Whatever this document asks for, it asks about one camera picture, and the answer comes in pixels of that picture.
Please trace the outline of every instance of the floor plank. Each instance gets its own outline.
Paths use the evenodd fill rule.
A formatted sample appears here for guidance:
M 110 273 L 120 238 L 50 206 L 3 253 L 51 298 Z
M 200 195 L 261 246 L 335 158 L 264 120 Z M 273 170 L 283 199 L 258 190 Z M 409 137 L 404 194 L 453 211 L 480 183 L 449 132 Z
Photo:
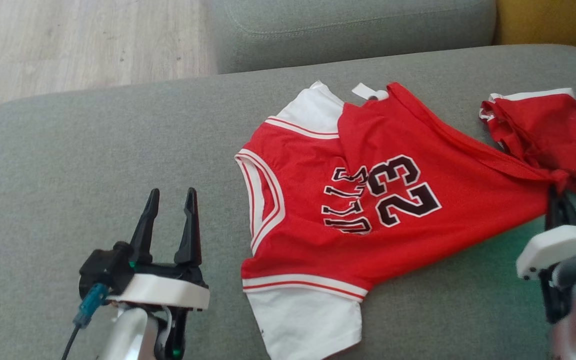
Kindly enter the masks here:
M 205 0 L 0 0 L 0 104 L 216 73 Z

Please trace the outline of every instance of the stitching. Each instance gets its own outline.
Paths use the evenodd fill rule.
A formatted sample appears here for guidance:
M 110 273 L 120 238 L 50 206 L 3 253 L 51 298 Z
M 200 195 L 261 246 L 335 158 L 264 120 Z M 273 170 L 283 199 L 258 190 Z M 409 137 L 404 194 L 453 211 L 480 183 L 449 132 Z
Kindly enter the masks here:
M 290 30 L 270 30 L 270 31 L 256 31 L 256 30 L 251 30 L 251 29 L 244 27 L 244 25 L 242 25 L 242 23 L 240 23 L 239 21 L 237 21 L 237 19 L 234 18 L 233 12 L 229 6 L 229 2 L 225 2 L 224 7 L 226 10 L 226 16 L 228 16 L 228 18 L 240 30 L 245 32 L 247 35 L 262 37 L 262 38 L 270 38 L 270 37 L 279 37 L 279 36 L 286 36 L 286 35 L 295 36 L 299 33 L 304 34 L 306 32 L 324 32 L 326 30 L 331 30 L 333 28 L 339 29 L 339 28 L 358 27 L 359 25 L 363 25 L 365 23 L 382 23 L 386 20 L 395 19 L 395 18 L 407 18 L 407 17 L 413 17 L 413 16 L 423 16 L 423 15 L 427 15 L 427 14 L 445 14 L 445 13 L 451 13 L 451 12 L 458 12 L 458 11 L 461 11 L 464 9 L 470 9 L 470 8 L 478 7 L 479 5 L 483 4 L 486 1 L 487 0 L 480 0 L 480 2 L 477 2 L 473 5 L 458 7 L 457 9 L 446 9 L 446 10 L 441 10 L 441 11 L 423 12 L 423 13 L 409 13 L 409 14 L 396 15 L 396 16 L 395 15 L 373 16 L 370 18 L 362 18 L 359 20 L 331 22 L 331 23 L 327 23 L 325 25 L 303 26 L 303 27 L 296 27 L 296 28 L 290 29 Z

